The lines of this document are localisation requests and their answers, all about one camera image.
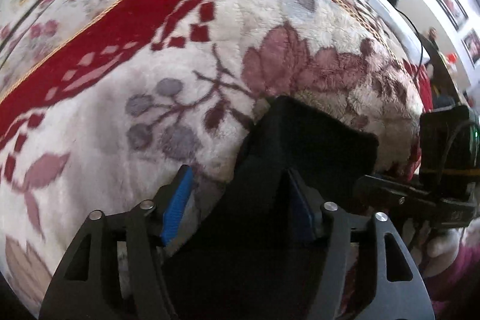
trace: bed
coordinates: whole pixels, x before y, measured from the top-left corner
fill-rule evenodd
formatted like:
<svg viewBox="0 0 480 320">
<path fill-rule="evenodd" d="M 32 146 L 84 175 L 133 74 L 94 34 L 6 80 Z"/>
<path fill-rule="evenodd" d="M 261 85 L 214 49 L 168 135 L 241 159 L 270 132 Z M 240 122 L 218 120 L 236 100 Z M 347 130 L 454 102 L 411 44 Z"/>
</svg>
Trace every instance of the bed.
<svg viewBox="0 0 480 320">
<path fill-rule="evenodd" d="M 221 197 L 269 98 L 376 134 L 379 171 L 408 178 L 418 165 L 431 99 L 366 0 L 0 5 L 0 270 L 34 315 L 90 211 L 128 210 L 187 163 L 196 188 L 174 253 Z M 418 83 L 429 91 L 424 69 Z"/>
</svg>

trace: picture frame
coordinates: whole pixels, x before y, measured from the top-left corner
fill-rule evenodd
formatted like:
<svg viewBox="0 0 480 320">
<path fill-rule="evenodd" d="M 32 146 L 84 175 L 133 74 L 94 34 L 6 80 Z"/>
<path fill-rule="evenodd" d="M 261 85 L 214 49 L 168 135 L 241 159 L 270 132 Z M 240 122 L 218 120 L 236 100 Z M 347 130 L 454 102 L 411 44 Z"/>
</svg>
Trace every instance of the picture frame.
<svg viewBox="0 0 480 320">
<path fill-rule="evenodd" d="M 474 67 L 480 64 L 480 38 L 477 32 L 472 29 L 462 39 L 465 49 L 469 53 L 470 60 Z"/>
<path fill-rule="evenodd" d="M 452 22 L 456 31 L 459 31 L 460 28 L 465 24 L 469 19 L 464 8 L 458 0 L 436 0 L 438 4 L 442 7 L 445 14 Z"/>
</svg>

